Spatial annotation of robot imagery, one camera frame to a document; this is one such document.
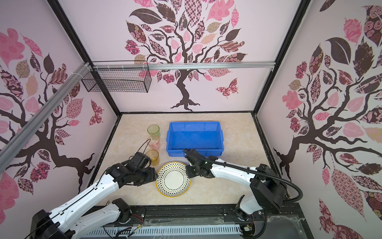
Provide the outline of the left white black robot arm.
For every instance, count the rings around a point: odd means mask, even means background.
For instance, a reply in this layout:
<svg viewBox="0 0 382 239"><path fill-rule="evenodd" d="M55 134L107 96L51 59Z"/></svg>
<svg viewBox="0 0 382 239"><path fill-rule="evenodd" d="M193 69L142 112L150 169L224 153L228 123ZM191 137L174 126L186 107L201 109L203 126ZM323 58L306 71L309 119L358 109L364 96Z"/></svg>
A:
<svg viewBox="0 0 382 239"><path fill-rule="evenodd" d="M152 160L137 152L129 160L107 168L101 178L63 205L36 213L28 239L79 239L106 224L128 223L133 218L131 207L121 198L97 211L88 211L106 196L123 186L141 186L156 181L158 174Z"/></svg>

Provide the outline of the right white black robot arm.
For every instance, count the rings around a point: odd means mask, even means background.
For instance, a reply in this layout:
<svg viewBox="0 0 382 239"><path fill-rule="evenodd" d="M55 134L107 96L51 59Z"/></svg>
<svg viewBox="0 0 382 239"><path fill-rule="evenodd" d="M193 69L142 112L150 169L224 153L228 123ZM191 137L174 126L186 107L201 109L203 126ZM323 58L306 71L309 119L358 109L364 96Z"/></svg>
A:
<svg viewBox="0 0 382 239"><path fill-rule="evenodd" d="M258 167L244 167L229 164L216 157L204 157L195 149L184 149L185 158L190 163L186 166L187 176L212 179L223 178L251 189L251 195L243 195L235 206L234 213L241 221L258 212L277 214L281 211L287 186L265 164Z"/></svg>

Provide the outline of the polka dot yellow-rimmed plate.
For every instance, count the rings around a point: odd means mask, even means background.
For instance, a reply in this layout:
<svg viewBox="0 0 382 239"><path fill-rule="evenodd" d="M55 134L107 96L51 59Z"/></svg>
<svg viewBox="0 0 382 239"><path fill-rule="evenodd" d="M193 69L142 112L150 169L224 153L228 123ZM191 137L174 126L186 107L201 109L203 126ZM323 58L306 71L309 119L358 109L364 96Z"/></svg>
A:
<svg viewBox="0 0 382 239"><path fill-rule="evenodd" d="M163 165L156 179L157 190L165 197L176 198L184 195L190 185L190 179L186 172L186 165L181 162L169 162Z"/></svg>

